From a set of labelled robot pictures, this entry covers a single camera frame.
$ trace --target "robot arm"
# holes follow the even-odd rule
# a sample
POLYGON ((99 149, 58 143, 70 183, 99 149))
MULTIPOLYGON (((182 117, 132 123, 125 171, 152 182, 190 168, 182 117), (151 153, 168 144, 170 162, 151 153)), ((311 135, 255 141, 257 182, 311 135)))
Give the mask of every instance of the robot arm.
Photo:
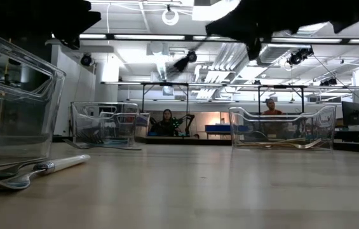
POLYGON ((173 120, 173 126, 175 128, 178 128, 180 126, 180 124, 182 124, 186 120, 188 120, 188 123, 187 123, 186 128, 185 128, 185 133, 186 133, 186 136, 190 135, 189 128, 191 127, 192 121, 194 120, 194 115, 193 114, 187 114, 187 115, 185 115, 185 116, 183 116, 182 118, 179 118, 179 119, 172 118, 172 120, 173 120))

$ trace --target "black cloth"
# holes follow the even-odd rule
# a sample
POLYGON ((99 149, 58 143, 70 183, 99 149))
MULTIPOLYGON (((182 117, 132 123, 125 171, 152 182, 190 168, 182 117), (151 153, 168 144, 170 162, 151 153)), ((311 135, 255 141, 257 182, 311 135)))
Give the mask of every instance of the black cloth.
POLYGON ((157 133, 159 136, 174 136, 175 127, 171 121, 159 121, 152 126, 151 132, 157 133))

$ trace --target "table surface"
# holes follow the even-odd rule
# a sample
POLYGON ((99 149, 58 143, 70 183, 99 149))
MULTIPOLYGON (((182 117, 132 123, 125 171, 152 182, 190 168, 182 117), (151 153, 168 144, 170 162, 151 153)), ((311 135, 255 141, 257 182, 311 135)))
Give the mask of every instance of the table surface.
POLYGON ((359 153, 53 145, 82 165, 0 192, 0 228, 359 228, 359 153))

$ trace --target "camera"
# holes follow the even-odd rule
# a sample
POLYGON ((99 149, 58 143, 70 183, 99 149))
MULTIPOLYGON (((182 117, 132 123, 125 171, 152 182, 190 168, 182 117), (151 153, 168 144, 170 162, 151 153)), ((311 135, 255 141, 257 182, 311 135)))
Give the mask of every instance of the camera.
POLYGON ((90 67, 93 65, 93 59, 91 57, 91 54, 90 53, 85 53, 83 54, 83 57, 82 59, 80 60, 80 63, 83 65, 83 66, 86 66, 86 67, 90 67))
POLYGON ((301 48, 296 53, 291 53, 291 56, 287 60, 287 63, 291 66, 298 65, 302 61, 306 60, 308 56, 313 55, 312 48, 301 48))

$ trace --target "computer monitor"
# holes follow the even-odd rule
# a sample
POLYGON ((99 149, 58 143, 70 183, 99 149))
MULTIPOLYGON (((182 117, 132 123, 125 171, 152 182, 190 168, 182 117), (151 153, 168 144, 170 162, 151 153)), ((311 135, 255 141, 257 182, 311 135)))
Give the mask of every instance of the computer monitor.
POLYGON ((359 104, 342 102, 343 125, 359 125, 359 104))

